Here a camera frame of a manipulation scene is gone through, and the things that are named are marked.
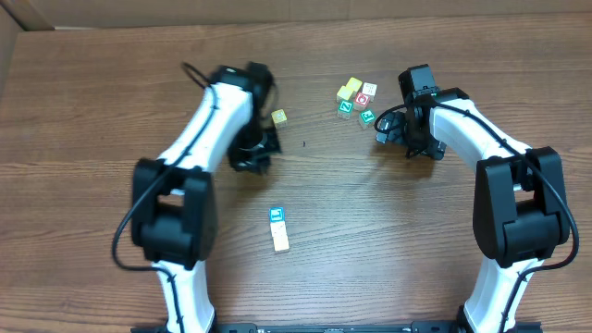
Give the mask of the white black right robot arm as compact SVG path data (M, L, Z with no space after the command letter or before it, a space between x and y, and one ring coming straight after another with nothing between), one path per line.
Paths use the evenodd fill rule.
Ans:
M436 332L538 332L515 313L536 272L563 268L579 250L560 155L533 149L503 132L459 88L440 89L430 66L399 77L402 105L384 111L378 142L406 147L413 158L443 158L451 148L475 173L473 233L484 259L471 296Z

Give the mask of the blue letter block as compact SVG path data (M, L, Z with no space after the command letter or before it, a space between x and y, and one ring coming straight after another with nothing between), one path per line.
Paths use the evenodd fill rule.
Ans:
M285 210L283 207L272 207L269 209L270 223L279 223L285 221Z

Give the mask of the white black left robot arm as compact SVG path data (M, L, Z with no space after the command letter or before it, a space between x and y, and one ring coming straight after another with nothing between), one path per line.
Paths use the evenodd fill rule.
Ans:
M277 131L262 110L274 88L268 67L218 67L205 76L189 63L185 73L203 87L203 99L177 139L156 159L133 170L131 208L125 217L161 283L167 321L161 332L212 332L205 262L216 238L214 174L227 158L237 172L264 174L281 151Z

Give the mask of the white pattern block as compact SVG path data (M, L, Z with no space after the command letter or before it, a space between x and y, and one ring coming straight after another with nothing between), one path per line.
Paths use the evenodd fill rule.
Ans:
M270 230L273 238L286 237L287 229L285 221L276 221L270 223Z

